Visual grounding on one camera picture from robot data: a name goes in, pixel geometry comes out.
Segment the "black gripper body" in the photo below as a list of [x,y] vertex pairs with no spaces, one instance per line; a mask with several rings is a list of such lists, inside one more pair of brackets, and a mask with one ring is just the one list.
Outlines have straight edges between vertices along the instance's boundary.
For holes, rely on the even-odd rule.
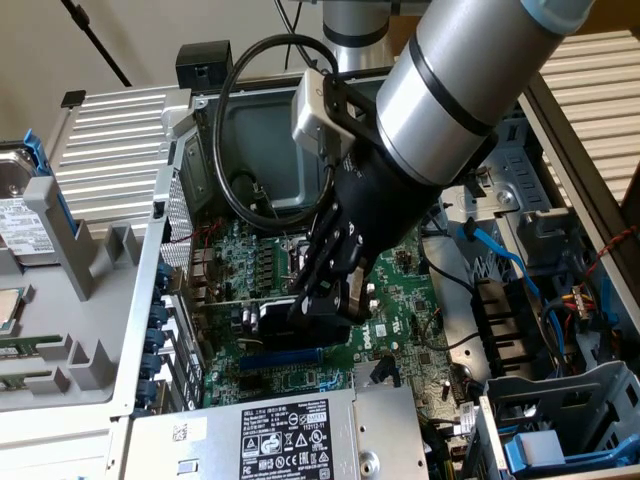
[[331,162],[333,182],[321,215],[343,212],[350,236],[363,236],[370,260],[398,245],[441,193],[439,185],[425,185],[403,173],[371,142],[356,142],[346,154],[325,144],[322,152]]

